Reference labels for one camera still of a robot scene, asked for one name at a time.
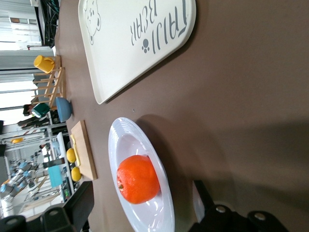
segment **yellow cup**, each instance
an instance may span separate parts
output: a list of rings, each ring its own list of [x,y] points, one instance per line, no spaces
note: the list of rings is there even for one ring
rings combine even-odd
[[[38,55],[35,58],[33,65],[38,69],[41,69],[44,73],[50,73],[54,69],[55,62],[51,57]]]

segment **brown table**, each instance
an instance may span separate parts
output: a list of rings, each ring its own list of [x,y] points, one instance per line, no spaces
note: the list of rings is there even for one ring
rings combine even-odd
[[[242,215],[263,209],[290,231],[309,226],[309,5],[307,0],[197,0],[188,43],[98,105],[78,22],[61,2],[57,52],[74,116],[86,122],[97,166],[93,231],[128,232],[108,159],[112,122],[144,130],[169,178],[176,231],[196,216],[192,180]]]

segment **white tray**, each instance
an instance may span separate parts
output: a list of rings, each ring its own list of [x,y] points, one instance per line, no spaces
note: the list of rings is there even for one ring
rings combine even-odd
[[[78,8],[98,104],[183,46],[196,18],[195,0],[80,0]]]

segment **orange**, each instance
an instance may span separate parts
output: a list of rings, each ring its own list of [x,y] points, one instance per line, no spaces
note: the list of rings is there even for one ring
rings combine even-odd
[[[148,156],[134,155],[121,162],[117,184],[122,196],[132,204],[144,203],[160,190],[158,177]]]

